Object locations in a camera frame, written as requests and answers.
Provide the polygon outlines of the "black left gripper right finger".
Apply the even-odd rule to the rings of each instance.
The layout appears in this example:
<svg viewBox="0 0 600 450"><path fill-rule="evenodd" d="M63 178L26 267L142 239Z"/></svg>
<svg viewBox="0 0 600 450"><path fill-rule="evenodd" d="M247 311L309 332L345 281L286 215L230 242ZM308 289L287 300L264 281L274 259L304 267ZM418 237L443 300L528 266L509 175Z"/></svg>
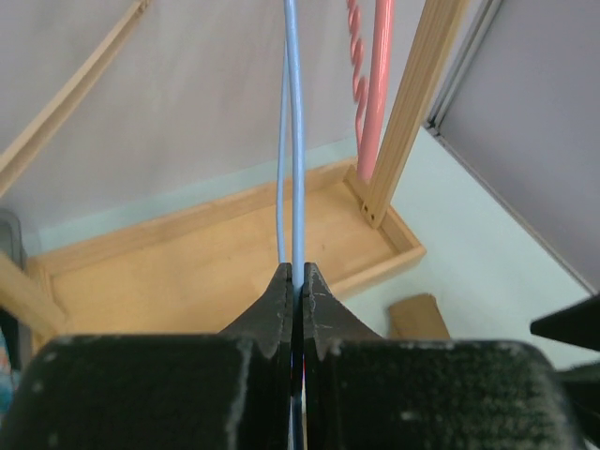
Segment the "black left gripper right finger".
<svg viewBox="0 0 600 450"><path fill-rule="evenodd" d="M303 290L311 449L582 449L546 357L513 340L379 337L329 290Z"/></svg>

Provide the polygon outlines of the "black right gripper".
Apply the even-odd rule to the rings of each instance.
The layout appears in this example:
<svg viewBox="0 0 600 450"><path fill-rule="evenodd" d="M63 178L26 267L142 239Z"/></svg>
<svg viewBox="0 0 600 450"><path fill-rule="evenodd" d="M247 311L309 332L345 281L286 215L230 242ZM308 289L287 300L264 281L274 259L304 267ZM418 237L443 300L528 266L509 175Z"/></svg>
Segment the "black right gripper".
<svg viewBox="0 0 600 450"><path fill-rule="evenodd" d="M533 335L599 353L599 294L531 322ZM572 398L599 398L599 360L559 371Z"/></svg>

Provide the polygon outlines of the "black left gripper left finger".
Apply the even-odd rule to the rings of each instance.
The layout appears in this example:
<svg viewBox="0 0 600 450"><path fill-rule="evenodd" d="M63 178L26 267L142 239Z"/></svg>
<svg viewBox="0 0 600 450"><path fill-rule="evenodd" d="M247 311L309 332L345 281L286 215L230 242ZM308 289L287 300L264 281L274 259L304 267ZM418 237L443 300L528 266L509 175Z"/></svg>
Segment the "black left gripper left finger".
<svg viewBox="0 0 600 450"><path fill-rule="evenodd" d="M68 335L40 349L5 449L284 449L292 268L216 334Z"/></svg>

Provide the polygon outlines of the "tan brown skirt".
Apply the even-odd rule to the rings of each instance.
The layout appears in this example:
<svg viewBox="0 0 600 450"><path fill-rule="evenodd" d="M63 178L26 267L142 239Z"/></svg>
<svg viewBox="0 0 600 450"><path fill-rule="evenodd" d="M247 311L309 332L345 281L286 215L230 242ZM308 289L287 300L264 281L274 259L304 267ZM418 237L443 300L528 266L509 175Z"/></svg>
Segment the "tan brown skirt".
<svg viewBox="0 0 600 450"><path fill-rule="evenodd" d="M448 340L450 335L430 293L404 298L388 308L389 331L392 339Z"/></svg>

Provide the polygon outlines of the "light blue wire hanger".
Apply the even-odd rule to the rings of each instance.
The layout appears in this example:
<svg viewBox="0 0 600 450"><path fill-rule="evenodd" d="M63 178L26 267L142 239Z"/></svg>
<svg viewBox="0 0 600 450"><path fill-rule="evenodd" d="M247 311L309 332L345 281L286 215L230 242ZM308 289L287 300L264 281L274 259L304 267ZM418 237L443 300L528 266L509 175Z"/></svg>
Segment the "light blue wire hanger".
<svg viewBox="0 0 600 450"><path fill-rule="evenodd" d="M303 311L302 293L305 284L305 115L303 104L302 69L299 50L297 8L294 1L285 1L285 56L288 75L282 80L290 95L280 102L280 115L291 107L292 126L292 360L291 360L291 449L304 447L303 430Z"/></svg>

